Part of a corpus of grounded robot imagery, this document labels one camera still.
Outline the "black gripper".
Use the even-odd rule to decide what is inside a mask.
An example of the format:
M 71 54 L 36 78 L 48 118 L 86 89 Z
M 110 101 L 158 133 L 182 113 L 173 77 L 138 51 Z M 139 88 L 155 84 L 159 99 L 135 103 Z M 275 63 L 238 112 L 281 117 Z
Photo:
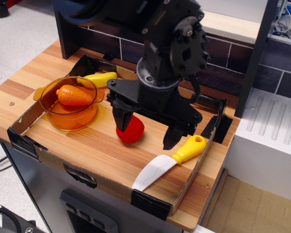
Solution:
M 193 135 L 202 115 L 183 98 L 177 87 L 153 89 L 140 80 L 111 79 L 107 81 L 107 100 L 113 107 L 117 128 L 124 132 L 136 112 L 168 126 L 163 149 L 171 150 L 183 137 Z

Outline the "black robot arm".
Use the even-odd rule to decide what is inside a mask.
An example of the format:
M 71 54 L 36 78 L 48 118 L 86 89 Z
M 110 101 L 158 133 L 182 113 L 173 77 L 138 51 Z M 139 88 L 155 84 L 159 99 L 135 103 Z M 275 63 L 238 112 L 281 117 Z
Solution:
M 96 23 L 128 29 L 144 40 L 136 80 L 107 82 L 107 100 L 119 130 L 133 113 L 168 126 L 163 148 L 193 135 L 202 115 L 192 107 L 200 86 L 196 74 L 210 55 L 202 29 L 204 13 L 194 0 L 56 0 L 55 9 L 78 26 Z

